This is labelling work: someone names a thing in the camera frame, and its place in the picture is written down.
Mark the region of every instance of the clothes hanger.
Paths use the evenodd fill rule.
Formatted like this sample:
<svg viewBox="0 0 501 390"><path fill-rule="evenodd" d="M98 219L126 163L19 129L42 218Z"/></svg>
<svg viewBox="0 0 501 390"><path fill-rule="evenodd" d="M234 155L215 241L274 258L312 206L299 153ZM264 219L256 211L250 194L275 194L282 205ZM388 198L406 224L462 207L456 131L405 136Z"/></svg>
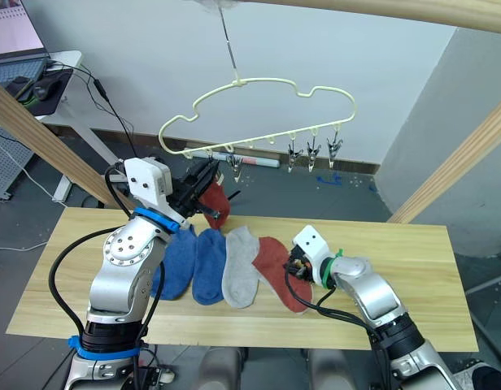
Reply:
<svg viewBox="0 0 501 390"><path fill-rule="evenodd" d="M255 77L255 78L250 78L250 79L241 79L240 76L238 75L238 72L237 72L236 61L234 60L233 51L232 51L231 45L230 45L229 35L227 33L227 28L225 26L224 13L223 13L223 11L222 11L222 9L221 9L220 6L218 6L218 10L220 12L220 18L221 18L221 22L222 22L222 25L223 25L223 28L224 28L225 40L227 41L227 48L229 50L229 55L230 55L231 61L233 63L233 70L234 70L235 80L233 82L231 82L230 84L223 85L221 87L213 89L212 91L207 92L207 93L203 94L201 97L199 97L198 99L196 99L193 102L193 112L194 112L193 116L187 117L187 116L184 116L184 115L176 115L176 116L172 117L170 120L168 120L166 123L163 124L163 126L161 127L161 129L159 131L159 142L160 142L162 148L165 151L167 151L170 154L183 154L187 158L192 158L193 156L192 156L191 152L195 152L195 151L199 151L199 150L204 150L207 153L211 153L215 149L225 148L229 153L233 153L235 145L246 145L249 148L253 148L254 147L254 143L256 141L261 141L261 140L268 140L268 142L270 144L274 144L276 137L288 135L293 140L293 139L295 139L296 135L299 132L308 132L308 131L310 131L312 133L312 135L315 136L319 132L319 130L321 128L325 128L325 127L328 127L328 126L332 126L334 128L338 128L338 127L341 126L341 124L344 124L346 122L350 122L351 120L353 120L353 118L355 117L355 113L357 111L357 105L355 104L354 97L350 93L348 93L347 91L345 91L344 89L340 89L340 88L336 88L336 87L329 87L329 86L324 86L324 85L317 85L315 87L312 87L312 89L310 90L309 93L302 93L299 90L298 85L294 81L292 81L292 80L280 79L280 78L276 78L276 77ZM350 114L350 116L348 116L345 119L338 119L338 120L334 120L334 121L327 122L327 123L319 123L319 124L315 124L315 125L312 125L312 126L306 126L304 128L296 128L296 129L287 130L287 131L284 131L284 132L275 132L275 133L272 133L272 134L266 134L264 136L255 136L255 137L252 137L252 138L246 138L246 139L237 140L237 141L224 142L224 143L216 144L216 145L209 145L209 146L203 146L203 147L198 147L198 148L193 148L193 149L184 149L184 150L171 150L171 149L169 149L166 146L163 137L164 137L164 133L166 132L166 130L168 129L169 126L171 126L177 120L180 120L180 119L184 120L186 122L194 122L196 119L198 119L200 117L200 112L198 110L198 105L201 102L203 102L204 100L210 98L211 96L216 95L217 93L224 92L227 89L241 88L241 87L243 87L245 85L248 85L250 83L282 83L282 84L288 84L288 85L292 86L292 88L294 89L294 93L298 97L300 97L300 98L311 98L313 96L314 92L318 91L318 90L339 93L341 95L344 95L345 97L347 97L350 100L350 102L351 102L351 104L353 106L353 112Z"/></svg>

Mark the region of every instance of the laptop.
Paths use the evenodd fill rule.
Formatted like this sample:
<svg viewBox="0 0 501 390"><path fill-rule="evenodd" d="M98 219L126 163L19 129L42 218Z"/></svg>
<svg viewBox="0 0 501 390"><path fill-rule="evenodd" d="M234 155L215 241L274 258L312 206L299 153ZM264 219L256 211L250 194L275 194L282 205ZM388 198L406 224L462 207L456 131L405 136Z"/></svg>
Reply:
<svg viewBox="0 0 501 390"><path fill-rule="evenodd" d="M0 85L16 77L39 80L49 59L20 0L0 0Z"/></svg>

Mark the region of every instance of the white wall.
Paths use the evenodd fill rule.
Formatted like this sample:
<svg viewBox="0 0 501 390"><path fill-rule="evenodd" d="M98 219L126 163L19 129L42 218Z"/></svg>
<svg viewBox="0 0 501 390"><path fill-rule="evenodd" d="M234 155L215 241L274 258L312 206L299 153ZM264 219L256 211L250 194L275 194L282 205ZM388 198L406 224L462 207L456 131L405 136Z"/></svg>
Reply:
<svg viewBox="0 0 501 390"><path fill-rule="evenodd" d="M26 7L49 50L84 53L136 132L156 134L172 116L190 115L199 95L233 78L220 17L196 2L29 0ZM237 4L225 18L242 77L285 77L304 90L334 85L355 95L359 111L343 125L340 158L369 163L382 162L454 32L436 24L254 3ZM119 129L94 109L80 83L70 88L89 125ZM201 109L198 122L176 123L169 135L236 140L343 118L350 107L329 93L307 100L288 86L250 85ZM321 155L326 135L317 139ZM286 151L288 141L256 147Z"/></svg>

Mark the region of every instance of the green cable tie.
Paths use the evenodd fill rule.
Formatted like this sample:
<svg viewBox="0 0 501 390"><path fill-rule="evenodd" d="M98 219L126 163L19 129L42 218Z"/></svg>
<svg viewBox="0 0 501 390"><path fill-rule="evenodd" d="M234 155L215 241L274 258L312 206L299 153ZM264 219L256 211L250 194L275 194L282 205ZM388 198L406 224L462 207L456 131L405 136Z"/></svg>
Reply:
<svg viewBox="0 0 501 390"><path fill-rule="evenodd" d="M325 273L323 274L323 279L321 280L321 282L323 284L323 287L326 288L327 290L329 290L329 288L326 285L326 281L329 278L330 268L332 268L332 265L333 265L333 262L335 261L335 259L340 258L342 256L342 253L343 253L343 250L342 250L342 248L340 248L339 251L333 257L332 261L325 268Z"/></svg>

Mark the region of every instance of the laptop screen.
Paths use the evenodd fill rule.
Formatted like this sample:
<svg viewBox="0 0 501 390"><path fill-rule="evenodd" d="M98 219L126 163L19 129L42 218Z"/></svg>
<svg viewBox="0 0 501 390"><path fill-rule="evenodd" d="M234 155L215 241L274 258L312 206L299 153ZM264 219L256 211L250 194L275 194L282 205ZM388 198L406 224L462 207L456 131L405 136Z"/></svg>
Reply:
<svg viewBox="0 0 501 390"><path fill-rule="evenodd" d="M0 0L0 59L45 53L20 0Z"/></svg>

